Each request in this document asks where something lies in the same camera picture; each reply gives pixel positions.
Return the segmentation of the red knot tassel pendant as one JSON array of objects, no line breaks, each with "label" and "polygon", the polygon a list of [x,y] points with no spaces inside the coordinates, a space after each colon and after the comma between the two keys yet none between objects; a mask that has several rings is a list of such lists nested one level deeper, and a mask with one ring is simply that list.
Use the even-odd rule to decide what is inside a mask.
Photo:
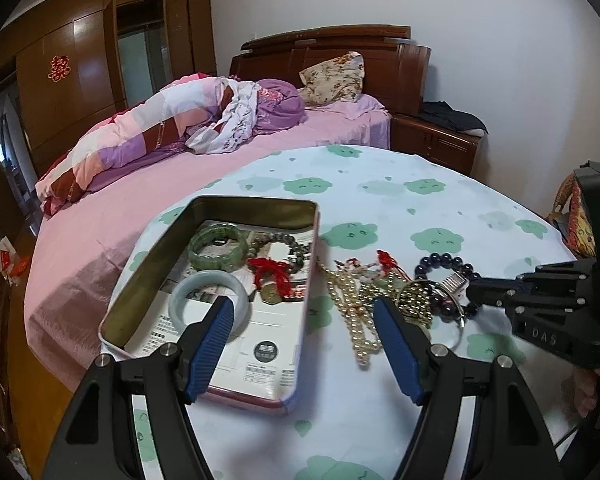
[{"label": "red knot tassel pendant", "polygon": [[249,258],[246,263],[253,274],[253,283],[257,290],[262,289],[262,280],[268,276],[274,280],[280,296],[288,297],[290,295],[292,267],[288,262],[258,257]]}]

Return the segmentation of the wooden nightstand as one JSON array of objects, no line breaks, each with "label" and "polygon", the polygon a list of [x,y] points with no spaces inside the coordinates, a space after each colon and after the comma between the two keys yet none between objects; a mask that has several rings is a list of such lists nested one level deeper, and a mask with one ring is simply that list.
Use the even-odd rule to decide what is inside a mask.
[{"label": "wooden nightstand", "polygon": [[474,172],[481,139],[454,132],[419,118],[393,116],[390,148],[395,152],[418,155],[465,176]]}]

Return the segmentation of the patchwork pink quilt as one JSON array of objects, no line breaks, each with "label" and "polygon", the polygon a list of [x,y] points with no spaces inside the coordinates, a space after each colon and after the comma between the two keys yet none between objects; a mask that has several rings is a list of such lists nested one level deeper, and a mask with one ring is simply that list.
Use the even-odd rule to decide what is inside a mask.
[{"label": "patchwork pink quilt", "polygon": [[234,95],[225,79],[196,73],[94,125],[36,182],[44,216],[77,202],[100,174],[124,169],[211,125]]}]

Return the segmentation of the white floral cloth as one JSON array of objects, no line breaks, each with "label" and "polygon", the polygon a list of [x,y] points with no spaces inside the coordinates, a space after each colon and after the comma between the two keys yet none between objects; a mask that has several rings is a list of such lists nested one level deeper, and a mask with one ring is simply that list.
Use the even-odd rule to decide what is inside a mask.
[{"label": "white floral cloth", "polygon": [[195,154],[224,154],[236,151],[249,141],[257,121],[260,84],[216,77],[219,88],[218,118],[198,129],[185,145]]}]

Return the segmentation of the red cord jade pendant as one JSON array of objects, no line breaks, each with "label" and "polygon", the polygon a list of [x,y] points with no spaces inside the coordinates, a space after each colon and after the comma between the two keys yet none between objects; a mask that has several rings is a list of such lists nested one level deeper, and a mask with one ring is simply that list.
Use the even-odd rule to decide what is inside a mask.
[{"label": "red cord jade pendant", "polygon": [[378,249],[376,259],[371,263],[362,263],[358,258],[336,260],[335,263],[338,271],[366,287],[374,286],[381,290],[401,289],[412,280],[396,259],[381,249]]}]

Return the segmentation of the black clothes on nightstand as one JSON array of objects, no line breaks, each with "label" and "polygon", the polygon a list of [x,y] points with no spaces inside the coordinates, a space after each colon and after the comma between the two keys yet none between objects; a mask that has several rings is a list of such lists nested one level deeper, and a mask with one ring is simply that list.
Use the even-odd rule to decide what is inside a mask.
[{"label": "black clothes on nightstand", "polygon": [[439,127],[471,136],[484,136],[486,125],[473,114],[454,110],[447,102],[423,102],[418,117]]}]

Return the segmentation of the pale white jade bangle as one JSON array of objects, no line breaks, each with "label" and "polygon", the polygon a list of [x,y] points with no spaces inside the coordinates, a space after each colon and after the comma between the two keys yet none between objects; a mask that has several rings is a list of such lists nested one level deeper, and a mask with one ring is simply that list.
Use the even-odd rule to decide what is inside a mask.
[{"label": "pale white jade bangle", "polygon": [[168,313],[174,330],[181,335],[191,322],[201,321],[209,311],[205,302],[190,298],[193,292],[201,292],[208,287],[215,287],[228,292],[228,299],[233,305],[233,327],[230,334],[234,336],[248,318],[250,302],[245,286],[233,274],[209,270],[200,271],[183,278],[170,293]]}]

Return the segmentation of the purple folded blanket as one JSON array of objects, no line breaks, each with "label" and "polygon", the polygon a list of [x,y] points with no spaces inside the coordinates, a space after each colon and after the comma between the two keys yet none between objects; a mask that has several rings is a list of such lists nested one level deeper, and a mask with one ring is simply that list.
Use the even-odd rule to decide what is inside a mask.
[{"label": "purple folded blanket", "polygon": [[258,81],[257,119],[254,132],[271,134],[298,126],[306,106],[298,89],[288,81],[265,78]]}]

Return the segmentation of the colourful patterned bag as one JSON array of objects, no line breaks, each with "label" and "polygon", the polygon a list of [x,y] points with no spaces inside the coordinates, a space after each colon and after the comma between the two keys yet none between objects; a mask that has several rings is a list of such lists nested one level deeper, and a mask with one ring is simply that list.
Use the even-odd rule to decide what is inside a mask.
[{"label": "colourful patterned bag", "polygon": [[592,226],[574,174],[562,181],[546,220],[562,234],[562,241],[576,258],[596,256]]}]

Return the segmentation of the brown wooden wardrobe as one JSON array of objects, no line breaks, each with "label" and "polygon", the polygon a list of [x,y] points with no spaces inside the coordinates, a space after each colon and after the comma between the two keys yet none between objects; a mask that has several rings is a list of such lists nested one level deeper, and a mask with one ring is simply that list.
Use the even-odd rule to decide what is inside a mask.
[{"label": "brown wooden wardrobe", "polygon": [[[162,81],[216,72],[211,0],[46,0],[0,32],[0,237],[16,237],[38,180],[88,127],[132,102],[120,41],[162,39]],[[54,55],[71,74],[47,78]]]}]

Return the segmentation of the red and white bag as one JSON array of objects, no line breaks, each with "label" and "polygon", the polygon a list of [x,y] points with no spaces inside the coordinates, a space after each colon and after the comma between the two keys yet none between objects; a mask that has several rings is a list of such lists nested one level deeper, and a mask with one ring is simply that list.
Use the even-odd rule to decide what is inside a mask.
[{"label": "red and white bag", "polygon": [[7,237],[0,240],[0,272],[11,285],[18,285],[29,269],[30,256],[21,257]]}]

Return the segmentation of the dark green jade bangle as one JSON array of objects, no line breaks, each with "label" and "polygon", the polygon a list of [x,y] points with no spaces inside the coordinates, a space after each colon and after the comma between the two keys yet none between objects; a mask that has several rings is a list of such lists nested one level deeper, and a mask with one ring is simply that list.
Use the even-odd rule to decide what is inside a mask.
[{"label": "dark green jade bangle", "polygon": [[245,235],[237,226],[215,223],[200,229],[190,239],[186,255],[197,271],[232,272],[244,264],[248,250]]}]

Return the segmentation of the pink-sheeted bed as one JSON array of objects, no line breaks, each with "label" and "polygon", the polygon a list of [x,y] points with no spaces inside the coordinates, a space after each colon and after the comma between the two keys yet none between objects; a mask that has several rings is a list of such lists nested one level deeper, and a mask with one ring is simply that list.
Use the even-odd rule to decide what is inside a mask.
[{"label": "pink-sheeted bed", "polygon": [[84,195],[42,222],[23,319],[32,353],[74,390],[99,349],[97,329],[140,233],[157,214],[262,157],[328,144],[388,148],[390,115],[371,96],[309,110],[301,125],[230,154],[173,155]]}]

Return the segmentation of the pink metal tin box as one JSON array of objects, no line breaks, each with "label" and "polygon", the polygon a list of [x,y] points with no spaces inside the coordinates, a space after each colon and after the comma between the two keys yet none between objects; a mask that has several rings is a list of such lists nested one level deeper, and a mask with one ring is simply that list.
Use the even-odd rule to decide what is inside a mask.
[{"label": "pink metal tin box", "polygon": [[296,402],[318,207],[198,196],[146,231],[99,326],[121,359],[178,350],[191,398],[286,414]]}]

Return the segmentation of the floral pillow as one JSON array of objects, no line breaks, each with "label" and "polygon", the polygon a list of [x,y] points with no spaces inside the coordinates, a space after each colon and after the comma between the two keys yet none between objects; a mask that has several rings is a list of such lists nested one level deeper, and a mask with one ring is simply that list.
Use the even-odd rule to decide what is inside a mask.
[{"label": "floral pillow", "polygon": [[362,54],[346,54],[307,67],[299,73],[303,87],[299,94],[307,106],[336,101],[354,102],[363,90],[365,62]]}]

